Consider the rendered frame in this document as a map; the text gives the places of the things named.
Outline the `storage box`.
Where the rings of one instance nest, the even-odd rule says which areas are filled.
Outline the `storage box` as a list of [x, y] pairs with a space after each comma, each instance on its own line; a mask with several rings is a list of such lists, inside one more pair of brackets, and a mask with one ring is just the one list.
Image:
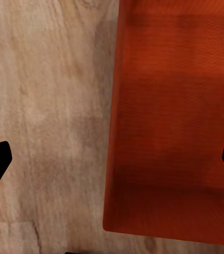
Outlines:
[[224, 0], [119, 0], [102, 227], [224, 246]]

